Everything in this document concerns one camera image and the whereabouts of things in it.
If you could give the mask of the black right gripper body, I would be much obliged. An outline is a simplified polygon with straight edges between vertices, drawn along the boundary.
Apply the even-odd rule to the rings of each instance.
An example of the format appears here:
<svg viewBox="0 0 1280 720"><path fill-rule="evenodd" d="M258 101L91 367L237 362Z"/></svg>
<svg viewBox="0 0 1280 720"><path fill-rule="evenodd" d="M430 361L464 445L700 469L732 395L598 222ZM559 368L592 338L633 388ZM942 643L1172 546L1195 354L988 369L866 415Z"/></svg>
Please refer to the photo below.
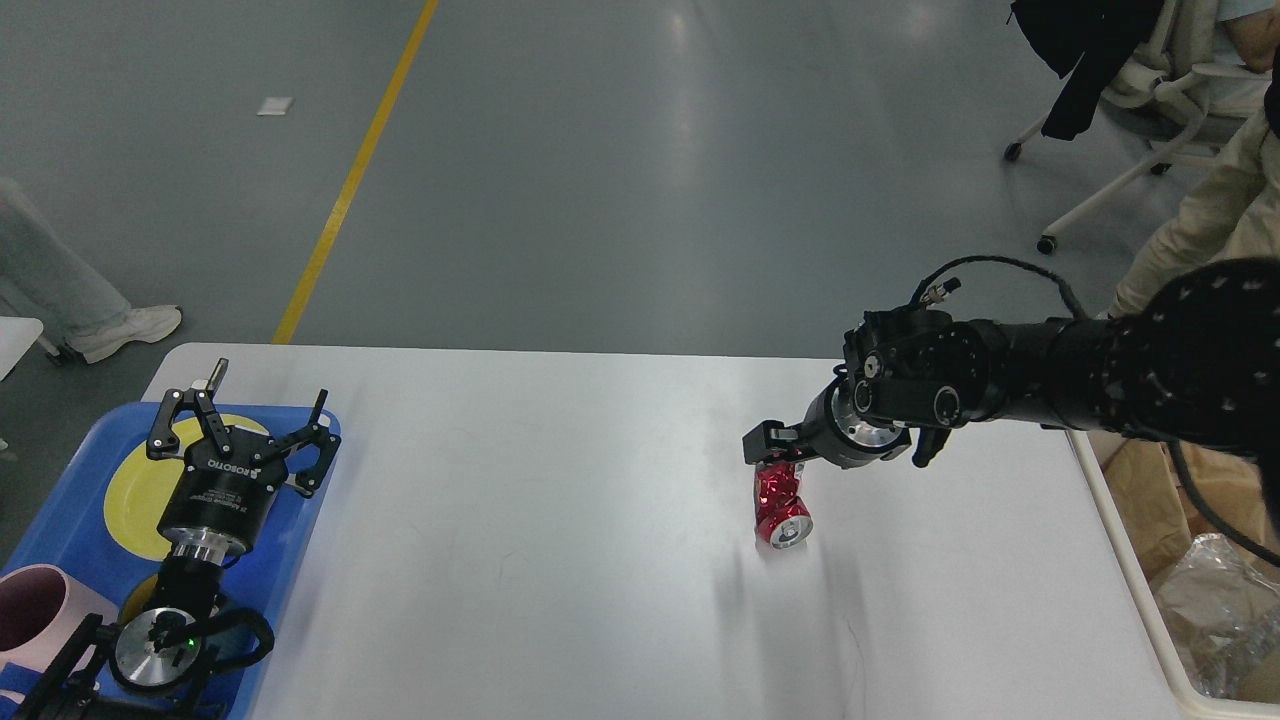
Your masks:
<svg viewBox="0 0 1280 720"><path fill-rule="evenodd" d="M842 378L832 379L814 397L800 421L800 457L841 469L890 461L910 447L910 430L876 425L858 413Z"/></svg>

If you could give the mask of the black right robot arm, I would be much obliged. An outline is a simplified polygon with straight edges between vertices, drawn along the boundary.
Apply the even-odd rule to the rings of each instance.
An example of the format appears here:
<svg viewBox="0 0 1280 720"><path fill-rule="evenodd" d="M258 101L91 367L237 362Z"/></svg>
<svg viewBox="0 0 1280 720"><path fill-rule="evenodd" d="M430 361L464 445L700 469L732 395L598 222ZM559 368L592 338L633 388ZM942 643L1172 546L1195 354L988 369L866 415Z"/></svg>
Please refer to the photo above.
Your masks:
<svg viewBox="0 0 1280 720"><path fill-rule="evenodd" d="M1120 319L1088 318L1060 275L1050 281L1066 318L956 320L938 310L960 286L942 272L902 306L868 311L844 337L844 361L805 418L765 420L744 436L758 538L786 550L812 533L799 495L806 461L854 469L910 452L925 468L954 430L1011 419L1165 443L1204 520L1276 565L1275 552L1210 507L1181 445L1253 462L1268 520L1277 520L1277 260L1211 263Z"/></svg>

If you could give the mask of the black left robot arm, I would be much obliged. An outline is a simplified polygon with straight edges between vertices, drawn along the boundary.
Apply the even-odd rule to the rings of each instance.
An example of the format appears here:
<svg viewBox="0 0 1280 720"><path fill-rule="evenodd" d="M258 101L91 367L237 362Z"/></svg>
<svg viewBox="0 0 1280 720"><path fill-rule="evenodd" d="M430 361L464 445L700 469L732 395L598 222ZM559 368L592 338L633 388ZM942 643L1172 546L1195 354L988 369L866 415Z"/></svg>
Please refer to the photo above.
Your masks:
<svg viewBox="0 0 1280 720"><path fill-rule="evenodd" d="M342 443L209 379L86 436L3 569L5 719L244 719Z"/></svg>

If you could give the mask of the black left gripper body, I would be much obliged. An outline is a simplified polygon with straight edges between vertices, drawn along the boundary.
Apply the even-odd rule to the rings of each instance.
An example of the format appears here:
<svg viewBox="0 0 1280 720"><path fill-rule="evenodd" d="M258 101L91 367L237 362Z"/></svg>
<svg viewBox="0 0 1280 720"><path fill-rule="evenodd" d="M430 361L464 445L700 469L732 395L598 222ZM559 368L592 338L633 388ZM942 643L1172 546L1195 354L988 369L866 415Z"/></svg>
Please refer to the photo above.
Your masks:
<svg viewBox="0 0 1280 720"><path fill-rule="evenodd" d="M224 561L251 552L282 487L282 461L252 468L209 455L184 465L157 523L169 555Z"/></svg>

